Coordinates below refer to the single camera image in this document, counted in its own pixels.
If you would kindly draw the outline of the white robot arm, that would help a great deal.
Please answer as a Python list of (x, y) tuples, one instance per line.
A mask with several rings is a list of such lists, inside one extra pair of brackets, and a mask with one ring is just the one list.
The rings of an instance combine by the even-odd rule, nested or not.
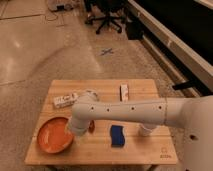
[(213, 95), (124, 102), (100, 101), (86, 91), (71, 107), (68, 128), (84, 135), (91, 120), (112, 120), (184, 129), (183, 171), (213, 171)]

